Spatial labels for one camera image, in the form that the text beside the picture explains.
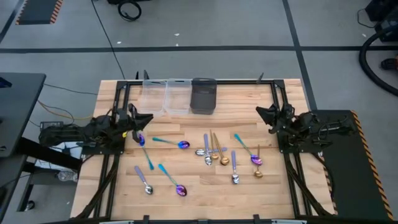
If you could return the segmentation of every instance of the orange and black striped tape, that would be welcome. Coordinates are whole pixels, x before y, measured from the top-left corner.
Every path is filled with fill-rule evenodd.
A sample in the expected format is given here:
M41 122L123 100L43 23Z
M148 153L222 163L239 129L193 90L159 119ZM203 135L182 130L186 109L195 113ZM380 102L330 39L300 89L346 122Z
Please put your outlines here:
M323 158L323 156L320 156L319 158L323 162L325 162L325 159ZM330 178L329 178L328 170L326 169L325 166L323 167L323 171L325 172L326 182L328 183L328 187L329 187L329 193L331 193L331 181L330 181ZM331 199L331 202L333 203L333 208L335 209L335 215L338 215L337 206L336 206L335 200L333 198Z
M58 13L61 10L62 2L63 2L63 0L58 0L57 3L55 3L54 11L52 11L52 15L51 15L51 19L50 19L50 24L55 23L55 21L57 20Z
M383 187L381 185L381 180L380 180L379 174L377 173L376 165L374 165L374 161L373 161L373 158L372 158L372 154L371 154L371 152L369 150L368 143L366 142L365 136L363 134L361 123L359 122L359 119L358 119L358 115L356 114L355 111L351 111L351 112L352 112L352 114L354 116L355 123L356 123L356 125L358 127L359 135L361 136L363 147L365 149L365 153L368 156L368 161L369 161L369 164L370 164L371 169L373 171L374 180L375 180L377 186L379 187L379 192L380 192L380 195L381 195L381 199L384 202L384 207L386 208L387 216L391 220L393 220L394 217L392 216L392 211L391 211L390 205L388 203L388 200L387 200L387 197L386 197L386 193L384 192L384 189L383 189Z
M17 21L15 22L16 25L19 25L19 19L21 18L21 15L22 15L22 13L23 13L24 10L25 10L25 6L26 6L26 3L27 3L27 2L28 2L28 0L24 1L23 5L22 5L22 7L21 7L21 11L19 12L19 16L18 16L18 18L17 18Z

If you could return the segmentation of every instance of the concrete floor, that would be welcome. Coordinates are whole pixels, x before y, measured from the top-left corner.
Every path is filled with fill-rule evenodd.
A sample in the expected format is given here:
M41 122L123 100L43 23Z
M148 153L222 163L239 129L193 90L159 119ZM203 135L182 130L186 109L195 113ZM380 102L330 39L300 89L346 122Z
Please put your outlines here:
M146 69L151 78L301 78L310 82L318 109L356 110L377 165L393 214L398 214L397 98L369 81L358 63L357 51L304 51L307 74L302 74L294 40L280 0L151 0L140 2L142 17L122 20L106 0L95 2L126 78ZM0 3L0 30L19 0ZM301 46L360 46L374 33L356 22L356 11L369 0L287 0ZM361 18L368 22L365 14ZM0 52L17 49L63 49L59 53L0 54L2 72L40 72L46 83L80 91L98 91L100 80L122 79L120 69L90 0L64 0L52 25L17 26L15 17ZM162 52L162 47L183 46L290 46L288 50L212 50ZM384 45L376 41L374 45ZM127 47L150 47L145 49ZM70 48L85 48L74 53ZM396 52L373 51L368 60L376 73L398 86L398 73L383 72L378 63ZM94 96L77 95L45 86L40 100L70 111L76 117L92 114ZM38 105L33 122L68 122ZM28 124L24 136L37 139L39 130ZM16 195L22 191L24 179ZM72 207L73 186L38 186L31 196L37 208L15 212L14 198L3 223L43 223L66 220Z

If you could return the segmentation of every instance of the wooden tabletop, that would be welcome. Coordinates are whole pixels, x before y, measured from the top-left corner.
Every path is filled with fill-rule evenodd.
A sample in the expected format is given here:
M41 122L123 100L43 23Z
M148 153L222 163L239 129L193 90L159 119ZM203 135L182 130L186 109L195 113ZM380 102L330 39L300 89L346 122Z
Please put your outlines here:
M300 80L286 79L285 86L296 114L307 111ZM105 114L112 107L115 88L116 81L101 82L94 116ZM154 118L145 128L146 149L155 170L149 169L143 150L129 134L119 163L113 220L142 220L144 215L150 215L151 220L250 219L253 214L259 214L260 218L294 217L283 155L279 153L276 135L268 133L270 127L255 110L256 106L270 107L271 88L268 85L218 85L217 88L217 107L213 115L165 114ZM138 108L141 91L141 86L134 86L129 95L129 101ZM203 157L195 155L197 149L204 148L203 135L209 134L210 130L216 133L221 147L228 148L224 153L226 157L231 159L231 151L236 151L238 185L231 182L231 163L222 166L218 159L207 166ZM253 176L256 167L235 140L234 133L240 135L253 153L260 145L263 178ZM152 137L186 140L191 147L178 149L171 144L154 142ZM323 166L309 154L301 157L308 188L324 208L333 213ZM96 192L102 161L103 156L94 156L81 168L71 217L78 215ZM159 163L177 183L186 186L186 197L176 194L174 184L157 167ZM144 184L134 166L141 168L148 184L154 187L153 195L144 192ZM303 213L301 194L298 198ZM103 199L102 214L106 199Z

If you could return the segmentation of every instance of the black table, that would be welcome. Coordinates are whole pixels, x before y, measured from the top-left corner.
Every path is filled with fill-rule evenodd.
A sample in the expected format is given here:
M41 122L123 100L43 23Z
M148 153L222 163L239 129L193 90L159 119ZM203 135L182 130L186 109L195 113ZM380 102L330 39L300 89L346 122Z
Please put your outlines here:
M28 156L73 170L80 169L81 160L42 147L36 142L22 137L46 76L39 73L0 73L0 77L12 83L10 88L0 88L0 118L2 119L0 124L0 149L2 149L0 150L0 187L7 184L4 186L5 197L0 202L1 222L21 172L36 174L44 170L35 167L34 163L27 162ZM45 171L49 174L53 170L46 169ZM25 209L34 181L33 175L30 176L18 210Z

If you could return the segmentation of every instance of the yellow cable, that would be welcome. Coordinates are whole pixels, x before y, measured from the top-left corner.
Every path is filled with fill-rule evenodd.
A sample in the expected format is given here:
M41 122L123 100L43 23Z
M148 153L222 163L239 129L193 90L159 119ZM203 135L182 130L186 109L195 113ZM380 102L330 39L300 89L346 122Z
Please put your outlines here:
M37 100L37 102L39 102L39 104L40 104L46 111L48 111L49 113L52 113L52 114L57 115L57 116L61 116L61 117L63 117L63 118L75 119L75 120L84 120L84 119L90 119L90 118L92 118L92 116L87 116L87 117L84 117L84 118L75 118L75 117L72 118L71 116L67 116L67 115L60 114L60 113L57 113L57 112L54 112L54 111L50 111L50 110L47 108L47 105L45 105L44 103L42 103L40 100Z

